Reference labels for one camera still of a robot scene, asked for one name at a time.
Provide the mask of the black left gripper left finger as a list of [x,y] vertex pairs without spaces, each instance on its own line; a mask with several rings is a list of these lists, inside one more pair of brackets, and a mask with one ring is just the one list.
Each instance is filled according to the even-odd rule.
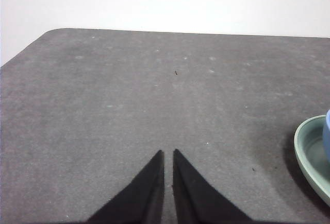
[[159,150],[87,223],[161,223],[163,200],[164,153]]

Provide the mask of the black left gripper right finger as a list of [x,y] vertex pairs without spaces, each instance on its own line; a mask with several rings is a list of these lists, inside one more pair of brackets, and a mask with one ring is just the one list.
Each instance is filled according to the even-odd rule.
[[178,223],[253,221],[212,187],[178,149],[173,151],[173,194]]

